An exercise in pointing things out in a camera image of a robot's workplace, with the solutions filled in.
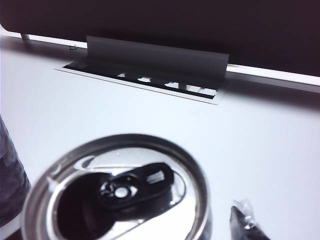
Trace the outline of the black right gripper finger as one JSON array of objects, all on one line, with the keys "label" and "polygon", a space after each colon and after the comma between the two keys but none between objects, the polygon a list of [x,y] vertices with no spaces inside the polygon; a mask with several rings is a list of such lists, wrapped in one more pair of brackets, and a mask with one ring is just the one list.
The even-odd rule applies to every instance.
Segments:
[{"label": "black right gripper finger", "polygon": [[257,223],[248,200],[234,200],[231,206],[229,228],[232,240],[269,240]]}]

